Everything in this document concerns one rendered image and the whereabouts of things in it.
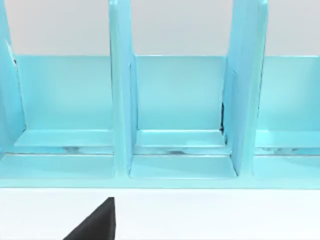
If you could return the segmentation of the light blue rack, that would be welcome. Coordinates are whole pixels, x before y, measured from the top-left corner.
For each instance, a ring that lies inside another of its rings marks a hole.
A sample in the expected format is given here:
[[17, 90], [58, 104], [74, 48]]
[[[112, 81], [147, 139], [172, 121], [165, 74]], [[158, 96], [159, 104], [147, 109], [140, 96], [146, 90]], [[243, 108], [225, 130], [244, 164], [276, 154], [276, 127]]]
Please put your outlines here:
[[320, 190], [320, 0], [0, 0], [0, 188]]

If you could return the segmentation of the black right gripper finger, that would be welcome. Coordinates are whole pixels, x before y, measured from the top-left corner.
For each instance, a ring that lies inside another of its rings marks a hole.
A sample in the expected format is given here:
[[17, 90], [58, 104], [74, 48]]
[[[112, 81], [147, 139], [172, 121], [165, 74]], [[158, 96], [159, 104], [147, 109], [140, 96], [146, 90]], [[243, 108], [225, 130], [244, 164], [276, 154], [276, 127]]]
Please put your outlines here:
[[63, 240], [115, 240], [115, 198], [108, 197]]

